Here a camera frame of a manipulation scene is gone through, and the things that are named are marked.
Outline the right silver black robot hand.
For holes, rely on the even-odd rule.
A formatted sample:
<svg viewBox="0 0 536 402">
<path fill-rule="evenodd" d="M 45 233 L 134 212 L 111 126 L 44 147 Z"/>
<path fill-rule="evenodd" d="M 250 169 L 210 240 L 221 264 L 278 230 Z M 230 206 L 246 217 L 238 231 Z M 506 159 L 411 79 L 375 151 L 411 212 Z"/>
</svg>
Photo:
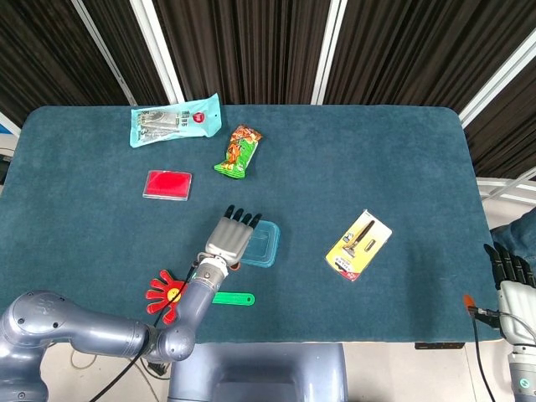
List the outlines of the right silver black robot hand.
<svg viewBox="0 0 536 402">
<path fill-rule="evenodd" d="M 497 329 L 512 345 L 535 345 L 535 273 L 523 258 L 495 242 L 484 245 L 492 267 L 497 309 L 478 307 L 471 296 L 463 297 L 473 321 Z"/>
</svg>

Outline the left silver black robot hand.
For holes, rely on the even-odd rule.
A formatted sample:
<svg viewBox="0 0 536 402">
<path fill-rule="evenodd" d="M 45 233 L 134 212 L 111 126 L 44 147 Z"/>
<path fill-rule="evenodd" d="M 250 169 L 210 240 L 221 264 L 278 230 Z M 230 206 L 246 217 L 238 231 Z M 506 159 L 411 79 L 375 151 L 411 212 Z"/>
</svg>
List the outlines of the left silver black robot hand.
<svg viewBox="0 0 536 402">
<path fill-rule="evenodd" d="M 261 217 L 262 214 L 245 213 L 242 208 L 237 209 L 231 204 L 209 236 L 202 254 L 219 257 L 234 269 L 240 264 Z"/>
</svg>

